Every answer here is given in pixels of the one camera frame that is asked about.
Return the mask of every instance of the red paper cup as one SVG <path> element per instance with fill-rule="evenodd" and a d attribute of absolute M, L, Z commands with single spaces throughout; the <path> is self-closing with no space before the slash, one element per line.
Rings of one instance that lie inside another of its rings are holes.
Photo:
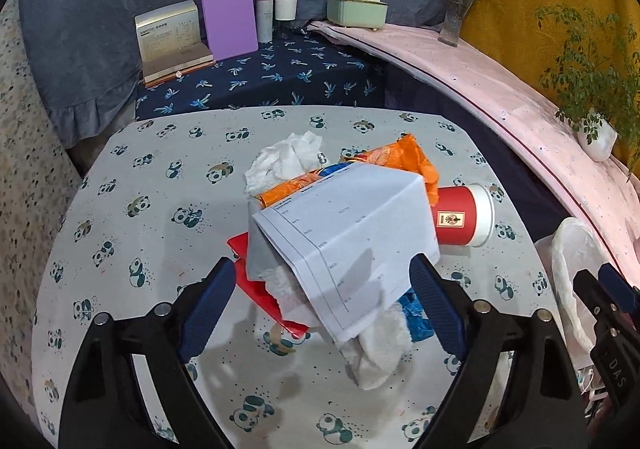
<path fill-rule="evenodd" d="M 441 245 L 481 247 L 494 231 L 494 201 L 480 184 L 438 188 L 431 213 Z"/>

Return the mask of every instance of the purple notebook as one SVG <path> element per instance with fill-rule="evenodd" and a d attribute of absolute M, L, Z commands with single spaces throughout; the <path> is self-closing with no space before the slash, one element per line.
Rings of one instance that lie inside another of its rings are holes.
<path fill-rule="evenodd" d="M 254 0 L 202 0 L 202 15 L 216 61 L 258 49 Z"/>

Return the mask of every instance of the orange snack bag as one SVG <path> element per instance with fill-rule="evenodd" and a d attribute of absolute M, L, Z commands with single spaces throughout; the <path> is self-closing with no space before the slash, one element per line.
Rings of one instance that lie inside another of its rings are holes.
<path fill-rule="evenodd" d="M 427 189 L 429 203 L 432 206 L 438 203 L 438 172 L 433 164 L 429 162 L 429 159 L 425 156 L 412 134 L 405 135 L 397 142 L 357 154 L 354 158 L 349 159 L 349 161 L 382 165 L 384 167 L 391 167 L 393 169 L 400 169 L 422 175 Z M 283 182 L 273 189 L 269 189 L 260 194 L 258 198 L 260 198 L 262 205 L 265 207 L 273 205 L 290 194 L 322 178 L 322 176 L 318 174 L 320 171 L 322 170 L 311 171 L 310 173 L 293 178 L 293 180 Z"/>

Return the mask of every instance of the metal screw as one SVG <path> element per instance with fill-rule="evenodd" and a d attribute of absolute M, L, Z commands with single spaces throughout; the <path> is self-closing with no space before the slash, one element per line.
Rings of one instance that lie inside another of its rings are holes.
<path fill-rule="evenodd" d="M 482 299 L 474 302 L 474 310 L 476 312 L 480 312 L 481 314 L 486 314 L 491 311 L 491 305 L 487 301 L 483 301 Z"/>
<path fill-rule="evenodd" d="M 94 323 L 96 323 L 98 326 L 102 326 L 103 324 L 106 324 L 108 320 L 109 320 L 109 314 L 106 312 L 100 312 L 97 316 L 94 317 Z"/>
<path fill-rule="evenodd" d="M 169 315 L 171 313 L 171 305 L 169 303 L 160 303 L 157 304 L 154 308 L 154 314 L 158 317 L 164 317 L 165 315 Z"/>
<path fill-rule="evenodd" d="M 545 323 L 548 323 L 551 319 L 553 319 L 553 315 L 551 315 L 551 312 L 549 310 L 546 310 L 544 308 L 540 308 L 540 310 L 538 310 L 538 319 L 540 319 L 541 321 L 545 321 Z"/>

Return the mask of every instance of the white paper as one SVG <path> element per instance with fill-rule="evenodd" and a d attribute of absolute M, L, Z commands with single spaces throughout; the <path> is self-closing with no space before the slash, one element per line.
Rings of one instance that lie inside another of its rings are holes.
<path fill-rule="evenodd" d="M 408 267 L 439 258 L 420 175 L 354 162 L 254 214 L 337 342 L 410 287 Z"/>

